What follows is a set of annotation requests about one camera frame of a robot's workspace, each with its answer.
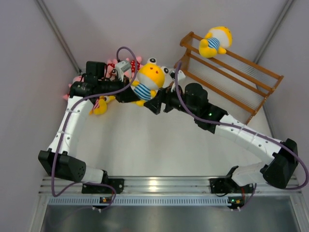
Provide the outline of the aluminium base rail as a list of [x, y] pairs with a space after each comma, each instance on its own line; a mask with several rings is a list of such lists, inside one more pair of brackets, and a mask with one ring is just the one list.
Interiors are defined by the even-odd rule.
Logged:
[[[145, 177], [145, 176], [124, 176], [114, 177], [124, 179], [124, 184], [117, 187], [123, 190], [122, 194], [207, 194], [211, 193], [210, 179], [212, 176], [170, 176], [170, 177]], [[69, 181], [56, 179], [55, 192], [60, 192], [64, 187], [69, 185]], [[288, 186], [298, 187], [298, 180], [292, 176]], [[82, 184], [74, 184], [69, 187], [63, 195], [81, 194], [82, 189], [86, 188]], [[288, 191], [271, 187], [268, 184], [257, 184], [256, 193], [266, 195], [284, 195]], [[39, 188], [39, 194], [51, 195], [51, 178], [44, 177]]]

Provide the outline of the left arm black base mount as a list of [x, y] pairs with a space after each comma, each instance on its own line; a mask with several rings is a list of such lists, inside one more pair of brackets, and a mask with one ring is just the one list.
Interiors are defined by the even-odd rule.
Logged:
[[120, 194], [124, 190], [124, 183], [123, 178], [109, 178], [104, 184], [84, 183], [82, 194]]

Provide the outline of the yellow plush blue stripes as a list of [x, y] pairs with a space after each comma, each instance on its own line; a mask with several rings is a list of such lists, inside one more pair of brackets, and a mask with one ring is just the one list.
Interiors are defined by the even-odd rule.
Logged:
[[149, 58], [147, 63], [140, 68], [136, 80], [132, 86], [134, 93], [139, 100], [134, 103], [143, 106], [144, 103], [156, 96], [156, 92], [163, 87], [169, 69], [165, 66], [158, 66], [156, 58]]
[[200, 40], [198, 51], [204, 58], [213, 58], [224, 55], [233, 43], [231, 30], [225, 26], [211, 28], [205, 37]]

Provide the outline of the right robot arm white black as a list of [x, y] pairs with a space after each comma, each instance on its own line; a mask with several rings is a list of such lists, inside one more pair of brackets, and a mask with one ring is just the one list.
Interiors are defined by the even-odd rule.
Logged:
[[287, 187], [298, 165], [295, 141], [272, 139], [250, 129], [224, 109], [209, 103], [207, 91], [197, 83], [187, 84], [180, 93], [170, 87], [161, 88], [144, 106], [157, 115], [162, 104], [165, 113], [176, 109], [193, 114], [198, 127], [234, 142], [260, 159], [259, 163], [231, 168], [225, 180], [229, 191], [236, 192], [242, 186], [257, 183], [278, 189]]

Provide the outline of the brown wooden shelf rack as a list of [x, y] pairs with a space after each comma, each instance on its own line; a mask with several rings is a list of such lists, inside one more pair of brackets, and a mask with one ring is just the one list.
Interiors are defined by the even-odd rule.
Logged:
[[192, 31], [181, 39], [180, 46], [185, 48], [181, 58], [182, 71], [210, 92], [213, 104], [248, 124], [275, 92], [283, 75], [231, 51], [214, 58], [203, 58], [198, 53], [200, 40], [201, 37]]

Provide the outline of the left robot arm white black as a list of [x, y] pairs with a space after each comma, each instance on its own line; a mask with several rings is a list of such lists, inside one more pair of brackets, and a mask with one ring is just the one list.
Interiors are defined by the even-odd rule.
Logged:
[[67, 108], [53, 141], [46, 151], [39, 152], [39, 162], [49, 176], [72, 182], [91, 182], [98, 193], [108, 190], [106, 171], [92, 168], [75, 156], [80, 134], [96, 100], [110, 95], [119, 102], [137, 99], [129, 86], [127, 74], [130, 71], [130, 62], [119, 61], [112, 71], [115, 79], [106, 80], [103, 62], [87, 62], [83, 80], [70, 86]]

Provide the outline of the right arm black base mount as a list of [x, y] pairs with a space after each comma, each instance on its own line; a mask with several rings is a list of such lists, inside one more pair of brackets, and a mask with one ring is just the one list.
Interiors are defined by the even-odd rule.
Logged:
[[253, 193], [253, 184], [239, 186], [232, 180], [232, 174], [237, 168], [238, 166], [232, 167], [226, 176], [209, 179], [211, 193], [218, 196], [225, 196], [230, 193]]

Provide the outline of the pink plush upside down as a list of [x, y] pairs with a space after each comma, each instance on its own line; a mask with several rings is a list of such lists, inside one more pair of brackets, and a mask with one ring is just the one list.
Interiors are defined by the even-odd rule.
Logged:
[[[69, 88], [70, 88], [70, 87], [72, 86], [72, 84], [74, 84], [75, 82], [80, 82], [80, 81], [82, 81], [82, 76], [81, 76], [81, 75], [74, 77], [72, 83], [68, 85]], [[62, 98], [63, 98], [64, 100], [67, 101], [68, 98], [69, 98], [69, 96], [70, 96], [70, 92], [68, 92], [67, 94], [63, 95]]]

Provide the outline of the yellow plush red stripes lower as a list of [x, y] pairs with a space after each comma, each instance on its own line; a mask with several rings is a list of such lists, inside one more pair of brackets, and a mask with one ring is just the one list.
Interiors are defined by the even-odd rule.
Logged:
[[102, 115], [108, 109], [108, 103], [115, 100], [115, 96], [100, 96], [99, 99], [96, 100], [93, 108], [89, 112], [89, 115]]

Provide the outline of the pink plush red dotted dress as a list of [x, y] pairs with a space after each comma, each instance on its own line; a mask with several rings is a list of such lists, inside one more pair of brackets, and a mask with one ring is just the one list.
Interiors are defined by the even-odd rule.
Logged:
[[[134, 72], [135, 71], [139, 71], [140, 68], [143, 66], [141, 64], [142, 62], [142, 57], [141, 56], [137, 56], [136, 57], [137, 60], [137, 64], [135, 64], [135, 61], [132, 59], [130, 60], [129, 58], [126, 58], [126, 61], [128, 61], [131, 65], [131, 70], [130, 71], [126, 71], [125, 72], [125, 76], [127, 76], [128, 78], [132, 78], [134, 76]], [[106, 74], [105, 77], [110, 78], [110, 79], [114, 79], [116, 76], [116, 73], [113, 72], [113, 69], [115, 68], [115, 65], [118, 63], [117, 59], [108, 59], [107, 60], [107, 68], [106, 68]]]

